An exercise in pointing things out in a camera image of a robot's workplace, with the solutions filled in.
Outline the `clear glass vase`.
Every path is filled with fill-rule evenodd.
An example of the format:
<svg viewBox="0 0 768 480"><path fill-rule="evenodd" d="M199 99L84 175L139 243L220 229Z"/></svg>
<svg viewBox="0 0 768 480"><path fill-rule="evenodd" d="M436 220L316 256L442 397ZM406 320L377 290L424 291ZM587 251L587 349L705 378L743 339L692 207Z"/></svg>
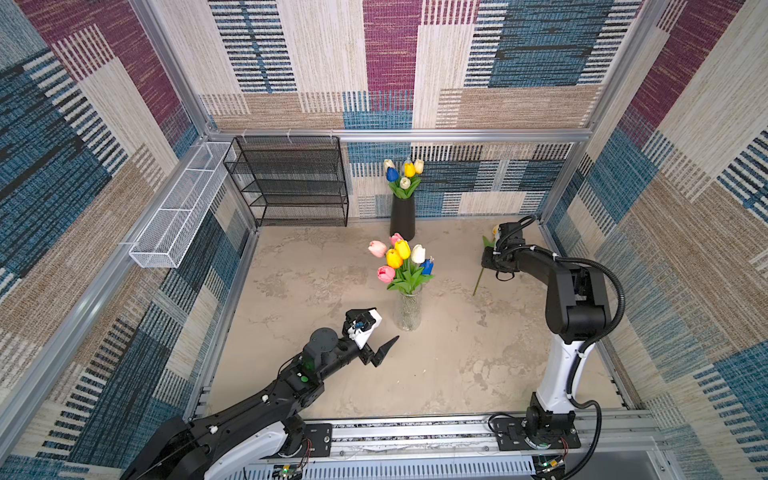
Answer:
<svg viewBox="0 0 768 480"><path fill-rule="evenodd" d="M412 293L398 293L395 308L395 323L404 331L414 331L421 325L422 288Z"/></svg>

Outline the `yellow orange tulip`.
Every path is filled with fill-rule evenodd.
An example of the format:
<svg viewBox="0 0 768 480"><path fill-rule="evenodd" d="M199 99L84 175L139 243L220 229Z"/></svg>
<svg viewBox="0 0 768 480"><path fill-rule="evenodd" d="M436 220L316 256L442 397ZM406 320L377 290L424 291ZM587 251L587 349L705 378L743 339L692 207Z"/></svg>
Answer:
<svg viewBox="0 0 768 480"><path fill-rule="evenodd" d="M404 260L395 249L389 249L386 252L386 262L390 268L397 270L403 265Z"/></svg>

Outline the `light pink tulip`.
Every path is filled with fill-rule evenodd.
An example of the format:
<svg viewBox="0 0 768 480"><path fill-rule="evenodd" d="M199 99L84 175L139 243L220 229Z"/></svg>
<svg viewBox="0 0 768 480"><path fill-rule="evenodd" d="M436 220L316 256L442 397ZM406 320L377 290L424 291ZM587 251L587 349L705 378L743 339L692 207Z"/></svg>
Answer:
<svg viewBox="0 0 768 480"><path fill-rule="evenodd" d="M377 258L383 258L389 250L389 247L381 241L371 241L368 246L369 252Z"/></svg>

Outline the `blue tulip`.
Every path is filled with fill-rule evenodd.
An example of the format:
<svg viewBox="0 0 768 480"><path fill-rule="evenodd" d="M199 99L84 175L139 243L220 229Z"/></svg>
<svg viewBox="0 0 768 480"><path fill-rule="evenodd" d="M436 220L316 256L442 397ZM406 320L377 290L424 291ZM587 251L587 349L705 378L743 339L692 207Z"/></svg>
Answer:
<svg viewBox="0 0 768 480"><path fill-rule="evenodd" d="M386 179L389 183L398 183L400 179L398 170L393 167L388 167L386 170Z"/></svg>
<svg viewBox="0 0 768 480"><path fill-rule="evenodd" d="M431 275L431 274L432 274L432 270L433 270L433 267L434 267L434 259L433 259L433 258L428 258L428 259L426 259L426 260L425 260L425 261L424 261L424 262L421 264L421 268L422 268L422 271L421 271L421 275L422 275L422 276L428 276L428 275Z"/></svg>

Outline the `dark grey cylindrical vase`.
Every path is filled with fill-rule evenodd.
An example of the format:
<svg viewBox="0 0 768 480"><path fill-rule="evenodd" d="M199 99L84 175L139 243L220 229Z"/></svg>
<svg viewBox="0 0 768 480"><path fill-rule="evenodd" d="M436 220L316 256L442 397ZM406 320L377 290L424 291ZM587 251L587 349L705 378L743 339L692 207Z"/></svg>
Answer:
<svg viewBox="0 0 768 480"><path fill-rule="evenodd" d="M403 239L411 241L416 233L415 199L401 199L394 196L390 216L390 235L399 234Z"/></svg>

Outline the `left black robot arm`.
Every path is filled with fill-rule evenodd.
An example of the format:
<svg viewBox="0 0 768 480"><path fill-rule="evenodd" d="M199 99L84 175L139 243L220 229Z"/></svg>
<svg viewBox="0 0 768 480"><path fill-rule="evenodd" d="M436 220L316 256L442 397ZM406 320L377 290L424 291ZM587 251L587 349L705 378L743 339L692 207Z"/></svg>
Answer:
<svg viewBox="0 0 768 480"><path fill-rule="evenodd" d="M325 380L358 359L379 366L395 345L368 345L383 322L374 308L345 313L340 333L315 330L276 378L256 394L210 416L172 418L156 430L125 469L124 479L223 479L249 462L309 453L300 412L325 391Z"/></svg>

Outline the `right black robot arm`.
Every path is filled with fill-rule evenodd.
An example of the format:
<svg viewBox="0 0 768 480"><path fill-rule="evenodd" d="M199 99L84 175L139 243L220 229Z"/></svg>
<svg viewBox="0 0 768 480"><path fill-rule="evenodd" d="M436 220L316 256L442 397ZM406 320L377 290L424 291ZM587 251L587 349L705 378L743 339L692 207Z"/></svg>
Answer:
<svg viewBox="0 0 768 480"><path fill-rule="evenodd" d="M546 287L544 317L552 339L547 367L525 418L512 429L529 447L544 449L571 433L578 410L599 407L577 400L578 385L594 345L621 322L626 295L606 266L528 243L523 233L533 222L526 216L497 225L484 240L481 267L510 278L524 273Z"/></svg>

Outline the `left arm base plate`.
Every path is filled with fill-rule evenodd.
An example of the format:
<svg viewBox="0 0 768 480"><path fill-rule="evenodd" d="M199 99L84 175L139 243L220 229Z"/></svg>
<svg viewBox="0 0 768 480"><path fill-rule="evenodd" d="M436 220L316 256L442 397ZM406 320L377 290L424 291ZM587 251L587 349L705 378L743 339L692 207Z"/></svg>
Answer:
<svg viewBox="0 0 768 480"><path fill-rule="evenodd" d="M275 450L274 441L267 447L261 447L250 456L252 460L262 459L301 459L309 456L310 459L326 458L331 454L331 441L333 440L333 426L331 423L308 423L299 430L286 434L282 445Z"/></svg>

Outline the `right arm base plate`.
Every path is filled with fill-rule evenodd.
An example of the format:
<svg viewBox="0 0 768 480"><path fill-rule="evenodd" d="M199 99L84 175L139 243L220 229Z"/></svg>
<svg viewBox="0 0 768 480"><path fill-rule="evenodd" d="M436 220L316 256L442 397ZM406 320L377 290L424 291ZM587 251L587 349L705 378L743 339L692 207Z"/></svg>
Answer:
<svg viewBox="0 0 768 480"><path fill-rule="evenodd" d="M528 419L511 414L492 415L488 426L500 451L571 450L582 446L574 414Z"/></svg>

